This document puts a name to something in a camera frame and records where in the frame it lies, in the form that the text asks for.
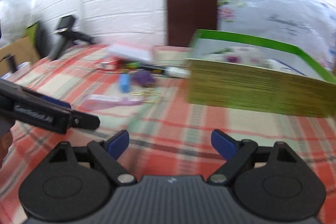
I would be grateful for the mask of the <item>person left hand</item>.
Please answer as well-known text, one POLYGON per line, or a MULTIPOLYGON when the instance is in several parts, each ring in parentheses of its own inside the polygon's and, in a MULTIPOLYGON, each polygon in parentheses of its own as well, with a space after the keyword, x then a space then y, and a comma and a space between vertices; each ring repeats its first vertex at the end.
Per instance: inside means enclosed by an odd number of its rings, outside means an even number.
POLYGON ((1 117, 0 121, 0 166, 3 165, 3 160, 6 157, 10 146, 13 143, 11 128, 15 125, 15 120, 1 117))

